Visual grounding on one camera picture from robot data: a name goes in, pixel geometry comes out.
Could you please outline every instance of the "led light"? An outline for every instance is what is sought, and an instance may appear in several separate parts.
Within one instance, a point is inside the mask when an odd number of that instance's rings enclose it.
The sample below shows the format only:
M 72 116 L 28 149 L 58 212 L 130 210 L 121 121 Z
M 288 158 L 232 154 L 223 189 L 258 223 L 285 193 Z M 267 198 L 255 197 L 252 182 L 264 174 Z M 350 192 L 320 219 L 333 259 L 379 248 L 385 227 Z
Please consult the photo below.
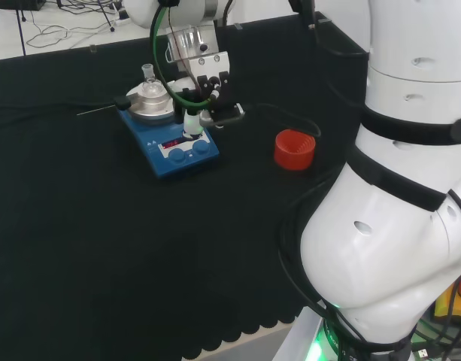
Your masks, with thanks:
M 311 344 L 311 348 L 308 349 L 307 357 L 305 361 L 319 361 L 322 355 L 322 347 L 320 346 L 319 340 L 315 340 Z

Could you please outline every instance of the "table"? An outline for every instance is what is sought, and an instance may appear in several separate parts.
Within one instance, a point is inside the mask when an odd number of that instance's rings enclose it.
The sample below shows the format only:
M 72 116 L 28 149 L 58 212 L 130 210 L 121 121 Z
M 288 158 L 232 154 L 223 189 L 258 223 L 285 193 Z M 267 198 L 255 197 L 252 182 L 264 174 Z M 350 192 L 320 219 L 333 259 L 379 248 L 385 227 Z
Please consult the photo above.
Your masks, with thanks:
M 22 111 L 0 111 L 1 360 L 172 361 L 301 311 L 278 262 L 278 221 L 314 177 L 343 164 L 359 127 L 359 109 L 319 74 L 332 69 L 326 79 L 362 101 L 365 59 L 318 66 L 298 17 L 227 30 L 238 100 L 319 124 L 312 168 L 274 164 L 276 114 L 212 130 L 215 163 L 157 180 L 112 108 L 17 121 Z M 327 35 L 352 47 L 332 25 Z M 142 39 L 0 61 L 0 105 L 106 102 L 140 81 L 148 59 Z

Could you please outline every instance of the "red cup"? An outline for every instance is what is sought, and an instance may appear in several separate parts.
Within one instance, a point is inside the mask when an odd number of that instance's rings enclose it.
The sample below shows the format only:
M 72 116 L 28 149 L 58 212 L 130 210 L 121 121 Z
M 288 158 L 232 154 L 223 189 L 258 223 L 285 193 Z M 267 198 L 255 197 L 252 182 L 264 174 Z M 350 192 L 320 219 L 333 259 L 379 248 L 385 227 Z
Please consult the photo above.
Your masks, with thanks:
M 275 139 L 274 160 L 289 171 L 303 171 L 314 160 L 315 139 L 295 130 L 284 130 Z

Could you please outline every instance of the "red digital display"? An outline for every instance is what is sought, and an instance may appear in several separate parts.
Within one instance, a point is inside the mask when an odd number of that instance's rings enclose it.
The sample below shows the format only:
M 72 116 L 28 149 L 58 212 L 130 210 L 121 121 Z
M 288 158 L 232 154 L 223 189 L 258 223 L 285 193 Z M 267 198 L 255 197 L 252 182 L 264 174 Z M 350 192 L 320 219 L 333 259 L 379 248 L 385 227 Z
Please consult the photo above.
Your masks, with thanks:
M 174 147 L 175 145 L 182 144 L 186 142 L 187 140 L 185 138 L 178 138 L 174 139 L 173 141 L 167 141 L 166 143 L 162 144 L 163 149 L 169 149 L 171 147 Z

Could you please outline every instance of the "knob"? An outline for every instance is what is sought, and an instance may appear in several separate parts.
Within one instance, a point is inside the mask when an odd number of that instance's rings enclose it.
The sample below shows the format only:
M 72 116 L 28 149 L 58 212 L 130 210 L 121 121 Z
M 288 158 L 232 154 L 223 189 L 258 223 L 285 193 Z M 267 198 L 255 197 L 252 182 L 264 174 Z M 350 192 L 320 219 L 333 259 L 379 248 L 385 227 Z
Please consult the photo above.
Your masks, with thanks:
M 168 158 L 176 163 L 182 163 L 185 160 L 185 152 L 181 149 L 173 149 L 169 154 Z
M 210 149 L 210 146 L 208 145 L 206 141 L 200 140 L 200 141 L 196 141 L 193 144 L 193 150 L 197 154 L 206 154 L 209 149 Z

